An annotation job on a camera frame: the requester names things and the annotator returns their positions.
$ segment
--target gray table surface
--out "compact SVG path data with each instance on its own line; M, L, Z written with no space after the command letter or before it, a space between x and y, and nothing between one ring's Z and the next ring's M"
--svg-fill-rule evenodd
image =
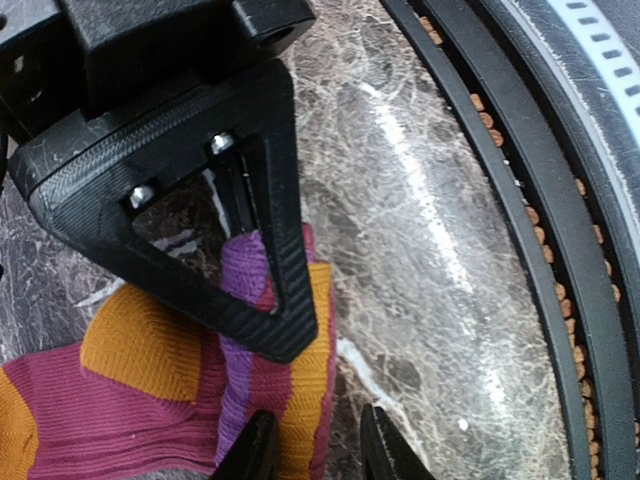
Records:
M285 55L305 218L335 265L339 376L327 478L359 479L365 402L439 479L568 479L555 378L490 186L434 82L376 0L316 0ZM140 228L217 277L206 179ZM120 281L0 203L0 363L72 344ZM160 472L148 479L196 479Z

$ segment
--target black cable track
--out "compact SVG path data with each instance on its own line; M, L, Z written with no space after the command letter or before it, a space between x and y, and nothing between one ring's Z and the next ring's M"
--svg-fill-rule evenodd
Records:
M640 382L640 260L629 234L617 194L612 187L602 159L608 156L604 145L596 140L580 120L577 108L565 93L558 80L561 72L552 70L544 60L533 40L522 30L518 20L501 2L480 0L475 4L476 13L500 38L501 45L508 45L507 54L529 89L533 92L541 110L547 117L560 145L564 148L571 168L585 181L589 191L589 203L596 221L605 227L611 242L614 276L619 276L624 295L621 301L621 317L627 350L632 366L634 383ZM640 418L640 393L636 394L635 415Z
M381 3L407 36L418 57L447 98L502 204L514 243L529 273L530 286L551 352L567 430L573 476L579 480L591 478L587 426L573 351L556 296L555 279L531 227L520 189L515 184L511 170L505 165L504 155L494 144L473 106L470 100L471 92L444 52L433 44L413 9L404 0L381 0Z
M610 479L633 478L633 393L622 322L574 175L519 73L469 5L463 0L422 0L422 5L492 104L547 217L582 319L600 414L602 471Z

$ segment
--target metal screw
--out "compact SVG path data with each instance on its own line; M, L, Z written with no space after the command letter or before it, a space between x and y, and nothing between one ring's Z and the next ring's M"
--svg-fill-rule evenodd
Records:
M129 203L134 210L138 210L144 207L147 203L153 200L153 197L156 196L156 192L153 187L149 185L140 185L133 189L131 195L129 196Z
M214 155L220 155L221 153L229 150L234 143L235 140L230 133L222 132L214 136L213 140L211 140L211 150Z

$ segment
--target yellow stripe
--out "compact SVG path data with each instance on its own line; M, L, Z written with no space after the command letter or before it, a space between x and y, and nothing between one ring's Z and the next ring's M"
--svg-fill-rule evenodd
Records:
M82 365L162 400L198 398L203 327L126 285L91 322Z
M331 265L309 266L318 337L291 365L293 393L282 419L280 480L306 480L315 451L315 434L322 417L331 354Z
M0 369L0 472L2 478L26 480L36 461L38 426L20 392Z

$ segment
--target granite surface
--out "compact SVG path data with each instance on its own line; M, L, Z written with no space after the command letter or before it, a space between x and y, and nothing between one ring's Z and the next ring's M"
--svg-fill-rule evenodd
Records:
M376 0L315 7L320 19L285 60L305 217L336 267L327 478L360 478L366 402L388 411L439 479L570 478L538 315L464 136ZM224 233L209 184L195 180L139 228L215 281ZM80 340L119 280L46 235L13 186L0 217L0 363Z

